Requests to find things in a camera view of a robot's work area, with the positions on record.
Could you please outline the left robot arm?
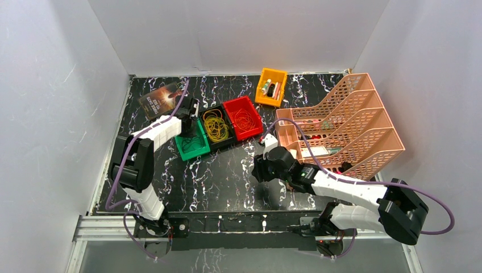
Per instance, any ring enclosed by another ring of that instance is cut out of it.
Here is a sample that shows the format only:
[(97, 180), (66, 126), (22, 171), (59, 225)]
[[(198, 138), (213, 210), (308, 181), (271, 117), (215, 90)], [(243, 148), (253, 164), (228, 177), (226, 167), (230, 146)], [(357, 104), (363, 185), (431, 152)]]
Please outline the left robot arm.
[(155, 152), (172, 138), (195, 132), (198, 112), (199, 100), (183, 97), (174, 109), (146, 128), (130, 135), (119, 134), (114, 142), (108, 168), (114, 184), (108, 199), (121, 187), (137, 209), (134, 219), (151, 235), (162, 237), (170, 229), (168, 212), (152, 185)]

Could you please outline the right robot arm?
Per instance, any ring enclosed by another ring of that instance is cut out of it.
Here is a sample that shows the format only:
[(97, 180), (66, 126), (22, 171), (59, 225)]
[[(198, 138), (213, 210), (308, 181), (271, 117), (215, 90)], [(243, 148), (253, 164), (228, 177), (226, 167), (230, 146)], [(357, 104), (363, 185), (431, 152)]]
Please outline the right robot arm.
[(353, 180), (315, 164), (300, 163), (285, 147), (254, 156), (252, 175), (259, 182), (279, 179), (295, 191), (339, 200), (338, 204), (329, 204), (319, 220), (327, 235), (367, 229), (415, 245), (429, 212), (415, 190), (404, 183)]

